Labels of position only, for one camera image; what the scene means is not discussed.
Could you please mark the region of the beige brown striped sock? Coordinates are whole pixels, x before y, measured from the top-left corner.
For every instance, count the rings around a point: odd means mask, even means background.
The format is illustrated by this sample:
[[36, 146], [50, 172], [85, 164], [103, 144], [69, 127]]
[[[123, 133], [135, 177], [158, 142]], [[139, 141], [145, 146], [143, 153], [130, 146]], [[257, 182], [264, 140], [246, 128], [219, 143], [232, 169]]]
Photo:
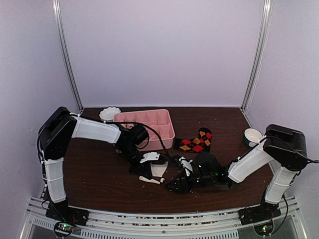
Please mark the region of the beige brown striped sock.
[[163, 178], [164, 173], [166, 172], [168, 167], [168, 162], [160, 165], [160, 164], [151, 164], [151, 172], [152, 177], [151, 179], [147, 179], [143, 176], [139, 177], [140, 181], [147, 182], [147, 183], [153, 183], [153, 184], [162, 184], [165, 179]]

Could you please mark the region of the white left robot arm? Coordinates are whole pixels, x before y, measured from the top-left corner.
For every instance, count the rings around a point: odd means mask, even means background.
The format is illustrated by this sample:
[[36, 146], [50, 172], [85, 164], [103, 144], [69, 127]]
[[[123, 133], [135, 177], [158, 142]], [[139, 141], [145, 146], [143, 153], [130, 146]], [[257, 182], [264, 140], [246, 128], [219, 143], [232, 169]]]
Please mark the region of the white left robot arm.
[[53, 214], [61, 221], [67, 221], [72, 211], [62, 202], [67, 195], [64, 188], [64, 159], [70, 144], [75, 140], [90, 140], [111, 144], [129, 162], [130, 170], [147, 179], [152, 179], [151, 164], [163, 164], [165, 157], [156, 151], [142, 152], [138, 148], [153, 132], [158, 139], [160, 134], [150, 126], [141, 123], [98, 121], [85, 118], [59, 107], [41, 126], [37, 138], [38, 157], [44, 170], [43, 179], [48, 187], [49, 198], [54, 203]]

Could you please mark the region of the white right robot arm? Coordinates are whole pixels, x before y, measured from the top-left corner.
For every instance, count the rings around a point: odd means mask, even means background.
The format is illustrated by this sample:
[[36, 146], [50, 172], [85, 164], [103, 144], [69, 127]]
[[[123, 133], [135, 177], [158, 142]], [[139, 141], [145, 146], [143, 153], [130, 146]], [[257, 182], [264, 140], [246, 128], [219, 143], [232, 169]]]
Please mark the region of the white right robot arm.
[[193, 161], [180, 157], [176, 162], [183, 172], [165, 187], [178, 194], [205, 186], [230, 190], [272, 161], [278, 162], [280, 167], [265, 190], [264, 202], [255, 212], [259, 219], [265, 220], [275, 211], [274, 205], [279, 203], [295, 176], [308, 164], [306, 138], [298, 130], [268, 125], [265, 135], [249, 151], [225, 167], [208, 152], [199, 153]]

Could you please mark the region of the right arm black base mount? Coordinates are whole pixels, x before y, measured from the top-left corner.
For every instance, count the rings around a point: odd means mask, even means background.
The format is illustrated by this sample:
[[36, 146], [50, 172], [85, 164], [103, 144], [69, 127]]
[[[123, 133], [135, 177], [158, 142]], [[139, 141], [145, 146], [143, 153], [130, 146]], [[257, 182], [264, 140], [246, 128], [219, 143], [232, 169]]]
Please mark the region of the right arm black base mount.
[[238, 211], [241, 225], [255, 224], [280, 216], [278, 204], [261, 203], [254, 207], [245, 207]]

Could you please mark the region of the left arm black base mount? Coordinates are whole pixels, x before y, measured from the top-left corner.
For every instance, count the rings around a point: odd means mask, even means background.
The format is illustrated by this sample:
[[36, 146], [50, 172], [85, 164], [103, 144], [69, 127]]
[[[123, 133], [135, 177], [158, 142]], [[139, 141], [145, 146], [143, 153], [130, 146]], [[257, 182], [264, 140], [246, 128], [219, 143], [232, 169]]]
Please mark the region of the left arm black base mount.
[[46, 210], [46, 217], [71, 225], [86, 226], [89, 211], [73, 208], [68, 205], [67, 199], [59, 203], [50, 202]]

